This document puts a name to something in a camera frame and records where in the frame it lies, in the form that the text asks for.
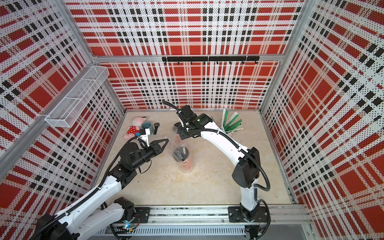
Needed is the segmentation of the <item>clear plastic carrier bag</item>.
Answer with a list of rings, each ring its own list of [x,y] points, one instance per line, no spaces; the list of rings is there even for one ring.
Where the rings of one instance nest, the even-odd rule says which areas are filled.
[[[180,171],[189,173],[194,167],[193,157],[189,145],[186,141],[183,141],[178,134],[178,127],[180,125],[181,123],[175,123],[172,127],[171,153]]]

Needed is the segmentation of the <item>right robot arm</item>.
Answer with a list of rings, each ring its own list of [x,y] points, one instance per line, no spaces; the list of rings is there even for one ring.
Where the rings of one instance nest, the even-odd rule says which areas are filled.
[[[246,221],[253,222],[262,209],[258,190],[268,192],[271,189],[270,180],[261,166],[259,151],[241,145],[218,127],[212,118],[206,114],[198,116],[189,105],[176,108],[176,113],[180,120],[177,134],[181,140],[202,137],[233,163],[232,178],[241,188],[241,214]]]

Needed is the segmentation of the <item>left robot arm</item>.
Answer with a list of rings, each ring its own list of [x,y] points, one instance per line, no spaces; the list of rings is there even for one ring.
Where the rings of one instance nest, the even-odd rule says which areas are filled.
[[[113,159],[101,182],[92,190],[54,215],[45,214],[37,222],[32,240],[87,240],[95,233],[121,220],[135,218],[134,204],[121,197],[104,210],[96,209],[125,188],[137,175],[137,169],[160,155],[169,140],[144,144],[140,149],[129,139]]]

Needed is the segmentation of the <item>red milk tea cup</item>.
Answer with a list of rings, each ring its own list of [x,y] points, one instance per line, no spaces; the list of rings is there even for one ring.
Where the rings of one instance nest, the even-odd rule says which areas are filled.
[[[179,146],[172,152],[174,160],[177,162],[177,166],[183,173],[189,173],[192,171],[194,163],[193,157],[189,149],[185,146]]]
[[[179,142],[181,140],[180,136],[178,134],[178,127],[173,126],[172,130],[173,130],[173,133],[174,133],[174,142],[177,143],[177,142]]]

